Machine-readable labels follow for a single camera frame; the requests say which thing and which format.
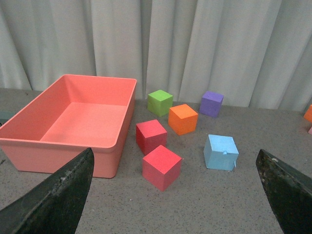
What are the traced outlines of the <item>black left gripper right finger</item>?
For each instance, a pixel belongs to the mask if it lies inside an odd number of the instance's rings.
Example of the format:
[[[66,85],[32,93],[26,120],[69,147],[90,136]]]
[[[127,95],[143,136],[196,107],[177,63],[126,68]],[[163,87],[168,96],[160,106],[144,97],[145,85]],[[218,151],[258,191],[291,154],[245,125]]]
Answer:
[[[312,232],[312,179],[261,149],[256,168],[270,207],[285,234]]]

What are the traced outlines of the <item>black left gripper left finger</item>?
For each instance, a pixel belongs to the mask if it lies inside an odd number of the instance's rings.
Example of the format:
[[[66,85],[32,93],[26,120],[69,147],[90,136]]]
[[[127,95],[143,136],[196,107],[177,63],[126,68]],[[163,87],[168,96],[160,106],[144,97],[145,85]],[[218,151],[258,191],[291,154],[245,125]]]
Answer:
[[[0,212],[2,234],[74,234],[88,196],[94,153],[85,149]]]

